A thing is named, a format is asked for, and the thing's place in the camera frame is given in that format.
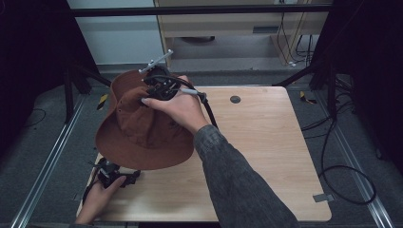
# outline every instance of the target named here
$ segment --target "wrist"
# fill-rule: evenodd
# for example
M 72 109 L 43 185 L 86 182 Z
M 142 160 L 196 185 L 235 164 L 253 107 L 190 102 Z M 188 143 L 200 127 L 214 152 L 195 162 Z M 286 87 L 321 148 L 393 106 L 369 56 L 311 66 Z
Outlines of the wrist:
M 78 215 L 77 219 L 75 220 L 75 224 L 79 225 L 90 225 L 95 220 L 93 216 L 88 216 L 83 211 Z
M 187 127 L 187 129 L 190 131 L 190 133 L 192 133 L 193 135 L 195 135 L 196 133 L 198 133 L 198 131 L 206 126 L 209 125 L 208 121 L 206 119 L 204 120 L 200 120 L 198 122 L 193 122 L 191 125 L 189 125 Z

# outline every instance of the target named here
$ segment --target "hand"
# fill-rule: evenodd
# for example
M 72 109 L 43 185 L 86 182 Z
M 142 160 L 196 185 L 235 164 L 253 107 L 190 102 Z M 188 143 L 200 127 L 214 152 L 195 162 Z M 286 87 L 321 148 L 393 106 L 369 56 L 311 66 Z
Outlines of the hand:
M 179 78 L 189 82 L 186 76 Z M 190 95 L 178 91 L 174 98 L 169 101 L 159 101 L 152 98 L 142 99 L 142 102 L 154 109 L 168 114 L 176 123 L 196 134 L 200 128 L 208 124 L 202 114 L 201 102 L 196 95 Z
M 91 224 L 105 209 L 113 194 L 125 182 L 126 176 L 121 176 L 105 189 L 100 181 L 96 181 L 86 196 L 86 203 L 80 211 L 75 223 Z

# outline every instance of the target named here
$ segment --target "gray sleeve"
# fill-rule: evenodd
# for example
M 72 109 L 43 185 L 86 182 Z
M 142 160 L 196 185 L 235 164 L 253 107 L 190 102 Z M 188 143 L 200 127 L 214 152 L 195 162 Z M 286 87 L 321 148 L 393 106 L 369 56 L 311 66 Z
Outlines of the gray sleeve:
M 195 135 L 221 227 L 299 227 L 294 214 L 213 125 Z

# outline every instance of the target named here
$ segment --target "wooden tabletop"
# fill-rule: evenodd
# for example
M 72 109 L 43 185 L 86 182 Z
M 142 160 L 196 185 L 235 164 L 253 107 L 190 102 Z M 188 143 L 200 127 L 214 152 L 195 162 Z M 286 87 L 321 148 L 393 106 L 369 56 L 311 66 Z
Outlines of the wooden tabletop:
M 298 220 L 331 218 L 328 203 L 313 199 L 323 190 L 285 88 L 226 86 L 198 90 L 207 93 L 220 132 Z M 240 102 L 233 104 L 232 96 L 240 97 Z M 142 171 L 136 184 L 118 191 L 100 219 L 217 221 L 197 152 L 174 167 Z

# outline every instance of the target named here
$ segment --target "white wall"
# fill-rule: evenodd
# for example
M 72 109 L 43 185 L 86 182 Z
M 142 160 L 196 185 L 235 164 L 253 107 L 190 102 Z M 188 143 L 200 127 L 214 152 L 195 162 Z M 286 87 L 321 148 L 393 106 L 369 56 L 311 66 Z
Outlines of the white wall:
M 72 9 L 154 7 L 153 0 L 67 0 Z M 98 66 L 145 64 L 163 55 L 156 16 L 77 17 Z

